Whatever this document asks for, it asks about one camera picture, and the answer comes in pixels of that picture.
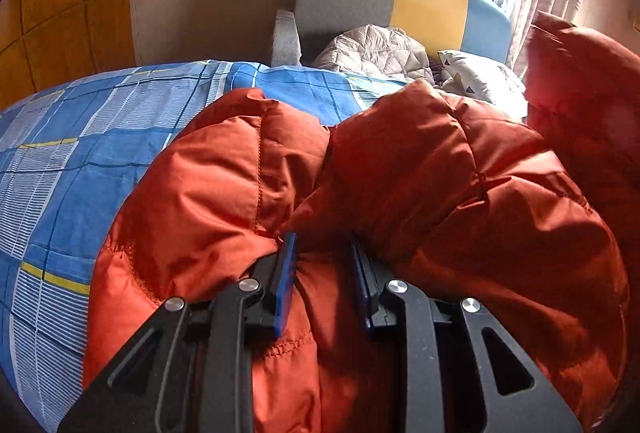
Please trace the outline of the orange down puffer jacket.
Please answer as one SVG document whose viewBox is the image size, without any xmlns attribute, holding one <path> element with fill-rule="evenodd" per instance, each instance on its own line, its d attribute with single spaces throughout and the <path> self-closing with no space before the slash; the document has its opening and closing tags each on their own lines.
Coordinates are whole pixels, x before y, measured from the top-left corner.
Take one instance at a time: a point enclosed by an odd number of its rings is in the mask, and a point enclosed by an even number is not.
<svg viewBox="0 0 640 433">
<path fill-rule="evenodd" d="M 213 299 L 298 237 L 291 314 L 256 354 L 261 432 L 384 432 L 390 362 L 366 338 L 348 243 L 432 297 L 477 297 L 584 427 L 639 384 L 639 58 L 539 14 L 525 122 L 416 81 L 332 128 L 242 89 L 152 162 L 96 259 L 84 379 L 165 299 Z"/>
</svg>

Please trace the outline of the blue plaid bed sheet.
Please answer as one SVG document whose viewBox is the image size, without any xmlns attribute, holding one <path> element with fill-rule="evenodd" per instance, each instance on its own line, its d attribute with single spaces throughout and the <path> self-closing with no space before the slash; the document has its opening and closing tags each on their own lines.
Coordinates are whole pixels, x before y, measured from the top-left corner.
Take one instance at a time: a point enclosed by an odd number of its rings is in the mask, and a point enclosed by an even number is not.
<svg viewBox="0 0 640 433">
<path fill-rule="evenodd" d="M 53 432 L 81 392 L 93 265 L 154 158 L 206 106 L 257 88 L 334 126 L 400 82 L 199 60 L 89 76 L 1 114 L 1 371 Z"/>
</svg>

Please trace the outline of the white printed pillow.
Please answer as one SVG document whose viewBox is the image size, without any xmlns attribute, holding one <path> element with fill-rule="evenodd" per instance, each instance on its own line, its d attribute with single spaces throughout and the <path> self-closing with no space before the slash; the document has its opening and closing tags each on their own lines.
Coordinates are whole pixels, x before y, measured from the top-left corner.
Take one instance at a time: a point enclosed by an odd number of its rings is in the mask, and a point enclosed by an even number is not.
<svg viewBox="0 0 640 433">
<path fill-rule="evenodd" d="M 525 86 L 503 63 L 461 51 L 439 51 L 446 79 L 442 89 L 494 105 L 512 120 L 523 122 L 528 104 Z"/>
</svg>

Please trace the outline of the orange wooden wardrobe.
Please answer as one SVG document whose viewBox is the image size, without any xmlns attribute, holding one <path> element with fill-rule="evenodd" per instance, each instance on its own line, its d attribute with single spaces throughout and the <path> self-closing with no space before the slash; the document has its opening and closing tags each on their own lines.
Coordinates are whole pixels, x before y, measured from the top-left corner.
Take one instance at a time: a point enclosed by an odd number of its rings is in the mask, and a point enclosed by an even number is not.
<svg viewBox="0 0 640 433">
<path fill-rule="evenodd" d="M 1 0 L 1 105 L 134 64 L 130 0 Z"/>
</svg>

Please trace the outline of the grey yellow blue headboard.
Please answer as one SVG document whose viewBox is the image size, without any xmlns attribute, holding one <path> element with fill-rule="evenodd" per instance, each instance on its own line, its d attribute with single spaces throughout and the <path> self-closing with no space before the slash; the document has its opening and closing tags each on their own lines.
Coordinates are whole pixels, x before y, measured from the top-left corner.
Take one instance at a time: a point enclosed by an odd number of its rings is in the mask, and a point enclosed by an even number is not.
<svg viewBox="0 0 640 433">
<path fill-rule="evenodd" d="M 305 64 L 366 25 L 400 28 L 430 56 L 460 50 L 505 63 L 511 43 L 510 20 L 489 0 L 295 0 L 294 16 Z"/>
</svg>

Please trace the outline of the grey bed side rail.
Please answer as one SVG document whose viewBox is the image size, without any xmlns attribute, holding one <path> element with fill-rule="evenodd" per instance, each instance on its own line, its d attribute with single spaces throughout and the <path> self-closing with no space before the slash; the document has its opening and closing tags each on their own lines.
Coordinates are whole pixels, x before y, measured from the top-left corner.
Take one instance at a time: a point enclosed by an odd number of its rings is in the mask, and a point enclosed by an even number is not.
<svg viewBox="0 0 640 433">
<path fill-rule="evenodd" d="M 277 10 L 272 33 L 271 66 L 299 66 L 302 58 L 294 13 Z"/>
</svg>

